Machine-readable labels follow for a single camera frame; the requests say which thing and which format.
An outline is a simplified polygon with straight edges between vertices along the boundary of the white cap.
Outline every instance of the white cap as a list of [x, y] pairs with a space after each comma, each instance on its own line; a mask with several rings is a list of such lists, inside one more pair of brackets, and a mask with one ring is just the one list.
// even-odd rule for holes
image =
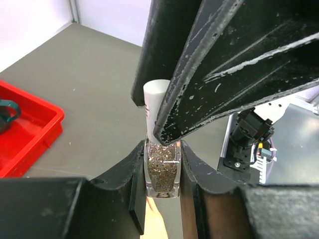
[[155, 121], [169, 83], [169, 80], [153, 80], [143, 86], [148, 138], [155, 144], [160, 144], [153, 135]]

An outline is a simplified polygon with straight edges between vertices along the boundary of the mug handle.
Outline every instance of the mug handle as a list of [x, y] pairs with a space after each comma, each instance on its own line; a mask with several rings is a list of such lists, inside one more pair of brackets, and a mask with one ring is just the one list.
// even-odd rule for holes
[[9, 117], [9, 118], [6, 120], [7, 123], [10, 123], [10, 122], [16, 120], [16, 119], [19, 118], [20, 115], [21, 115], [20, 107], [18, 106], [17, 103], [15, 103], [15, 102], [13, 102], [13, 101], [0, 100], [0, 106], [10, 107], [10, 108], [13, 108], [14, 111], [15, 111], [15, 115], [12, 116], [12, 117]]

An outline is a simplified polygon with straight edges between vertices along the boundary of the glass jar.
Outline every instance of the glass jar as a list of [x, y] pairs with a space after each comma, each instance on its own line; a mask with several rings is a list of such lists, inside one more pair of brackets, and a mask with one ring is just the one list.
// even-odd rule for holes
[[144, 173], [147, 196], [151, 198], [178, 197], [180, 170], [180, 140], [168, 146], [162, 146], [150, 142], [146, 136]]

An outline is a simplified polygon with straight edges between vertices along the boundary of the red tray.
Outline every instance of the red tray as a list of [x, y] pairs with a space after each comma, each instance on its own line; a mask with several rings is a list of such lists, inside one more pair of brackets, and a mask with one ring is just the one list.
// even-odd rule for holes
[[20, 177], [62, 133], [63, 110], [0, 80], [0, 98], [16, 102], [21, 116], [0, 134], [0, 177]]

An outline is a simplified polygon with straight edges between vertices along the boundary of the gray tabletop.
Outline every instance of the gray tabletop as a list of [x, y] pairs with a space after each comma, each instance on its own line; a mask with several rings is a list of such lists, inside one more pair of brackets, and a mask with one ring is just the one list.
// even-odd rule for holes
[[[145, 137], [146, 120], [130, 98], [141, 48], [73, 24], [0, 73], [0, 79], [65, 113], [63, 134], [27, 177], [98, 176]], [[185, 138], [216, 168], [227, 118]], [[181, 239], [179, 199], [156, 200], [169, 238]]]

